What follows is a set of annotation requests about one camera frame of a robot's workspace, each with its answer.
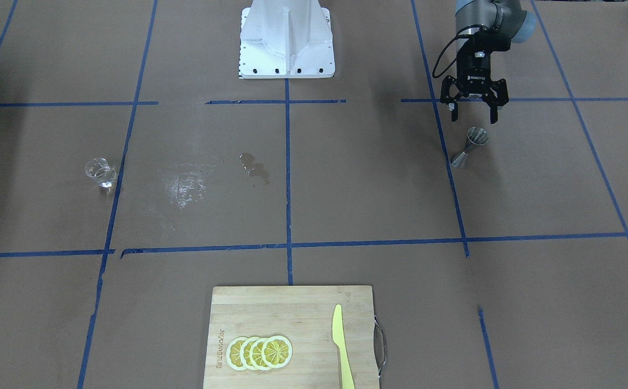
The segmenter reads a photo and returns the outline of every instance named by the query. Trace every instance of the knife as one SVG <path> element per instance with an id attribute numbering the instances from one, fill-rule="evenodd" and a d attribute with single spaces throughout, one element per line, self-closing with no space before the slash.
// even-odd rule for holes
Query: knife
<path id="1" fill-rule="evenodd" d="M 348 349 L 345 346 L 345 331 L 343 330 L 343 307 L 338 304 L 333 312 L 333 342 L 340 350 L 340 370 L 343 378 L 343 389 L 355 389 L 353 373 L 350 370 Z"/>

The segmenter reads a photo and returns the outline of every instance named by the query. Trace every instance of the silver jigger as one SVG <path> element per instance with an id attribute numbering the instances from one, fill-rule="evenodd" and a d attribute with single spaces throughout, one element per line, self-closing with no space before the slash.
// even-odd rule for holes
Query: silver jigger
<path id="1" fill-rule="evenodd" d="M 467 157 L 471 150 L 477 147 L 482 147 L 489 142 L 489 134 L 484 128 L 474 126 L 470 130 L 467 130 L 467 141 L 465 142 L 465 148 L 462 152 L 458 153 L 450 160 L 450 165 L 462 169 L 467 165 Z"/>

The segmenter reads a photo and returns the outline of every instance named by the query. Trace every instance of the metal handle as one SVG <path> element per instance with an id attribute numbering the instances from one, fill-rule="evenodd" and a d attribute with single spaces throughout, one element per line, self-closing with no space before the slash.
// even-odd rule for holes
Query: metal handle
<path id="1" fill-rule="evenodd" d="M 381 327 L 381 324 L 379 323 L 379 318 L 376 317 L 376 315 L 374 315 L 374 326 L 375 328 L 378 328 L 381 332 L 381 339 L 383 340 L 383 362 L 380 366 L 378 366 L 379 379 L 381 379 L 381 371 L 383 371 L 383 367 L 386 366 L 386 361 L 388 361 L 388 354 L 386 354 L 386 333 L 383 331 L 383 327 Z"/>

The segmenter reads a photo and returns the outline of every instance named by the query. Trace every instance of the wooden cutting board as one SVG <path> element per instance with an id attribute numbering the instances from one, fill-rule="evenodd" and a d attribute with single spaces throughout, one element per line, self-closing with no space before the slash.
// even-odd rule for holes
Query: wooden cutting board
<path id="1" fill-rule="evenodd" d="M 341 388 L 338 347 L 333 343 L 336 304 L 355 389 L 379 389 L 374 356 L 371 286 L 218 286 L 213 289 L 204 389 Z M 292 359 L 280 369 L 236 371 L 227 345 L 237 337 L 283 335 Z"/>

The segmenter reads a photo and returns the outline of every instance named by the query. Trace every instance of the lemon slice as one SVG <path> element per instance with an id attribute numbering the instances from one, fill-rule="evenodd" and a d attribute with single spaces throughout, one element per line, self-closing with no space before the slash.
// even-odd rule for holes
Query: lemon slice
<path id="1" fill-rule="evenodd" d="M 242 362 L 242 366 L 249 370 L 256 370 L 256 368 L 250 364 L 249 356 L 252 353 L 252 345 L 259 339 L 260 337 L 247 338 L 247 340 L 242 343 L 242 346 L 239 347 L 239 360 Z"/>
<path id="2" fill-rule="evenodd" d="M 281 335 L 267 338 L 261 350 L 261 357 L 268 367 L 273 369 L 284 367 L 292 358 L 292 343 Z"/>
<path id="3" fill-rule="evenodd" d="M 257 370 L 268 371 L 272 367 L 266 365 L 264 357 L 262 356 L 262 350 L 268 338 L 260 338 L 252 344 L 252 349 L 249 351 L 249 364 L 254 366 Z"/>
<path id="4" fill-rule="evenodd" d="M 227 364 L 237 371 L 247 370 L 247 367 L 242 364 L 242 360 L 239 358 L 239 352 L 245 340 L 247 340 L 245 337 L 236 338 L 227 347 L 227 352 L 229 353 Z"/>

